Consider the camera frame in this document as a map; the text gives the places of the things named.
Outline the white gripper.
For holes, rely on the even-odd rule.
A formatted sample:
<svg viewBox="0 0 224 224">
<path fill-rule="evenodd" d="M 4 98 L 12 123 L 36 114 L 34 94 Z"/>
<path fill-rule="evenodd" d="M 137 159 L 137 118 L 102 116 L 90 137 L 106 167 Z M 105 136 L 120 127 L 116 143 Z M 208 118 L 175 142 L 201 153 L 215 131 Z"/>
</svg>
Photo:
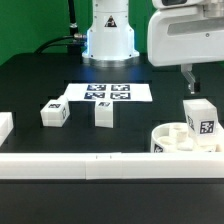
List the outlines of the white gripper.
<svg viewBox="0 0 224 224">
<path fill-rule="evenodd" d="M 224 18 L 206 18 L 199 5 L 157 10 L 148 25 L 147 52 L 154 66 L 183 64 L 194 94 L 191 64 L 224 60 Z"/>
</svg>

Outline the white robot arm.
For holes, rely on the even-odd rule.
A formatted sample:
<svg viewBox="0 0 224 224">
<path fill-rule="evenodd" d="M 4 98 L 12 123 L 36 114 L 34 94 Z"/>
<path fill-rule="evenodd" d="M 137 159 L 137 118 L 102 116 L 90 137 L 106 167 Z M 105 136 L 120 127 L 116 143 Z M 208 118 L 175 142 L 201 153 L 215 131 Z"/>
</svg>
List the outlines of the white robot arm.
<svg viewBox="0 0 224 224">
<path fill-rule="evenodd" d="M 153 0 L 147 53 L 153 66 L 180 65 L 192 94 L 197 63 L 224 61 L 224 0 Z"/>
</svg>

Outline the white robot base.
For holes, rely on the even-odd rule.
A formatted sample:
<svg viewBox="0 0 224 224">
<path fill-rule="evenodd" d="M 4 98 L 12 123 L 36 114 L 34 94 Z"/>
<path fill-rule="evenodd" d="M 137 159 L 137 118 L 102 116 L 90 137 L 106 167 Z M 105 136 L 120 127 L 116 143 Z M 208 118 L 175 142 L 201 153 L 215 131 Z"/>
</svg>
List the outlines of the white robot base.
<svg viewBox="0 0 224 224">
<path fill-rule="evenodd" d="M 92 0 L 93 22 L 87 31 L 83 62 L 99 67 L 135 64 L 135 34 L 128 20 L 129 0 Z"/>
</svg>

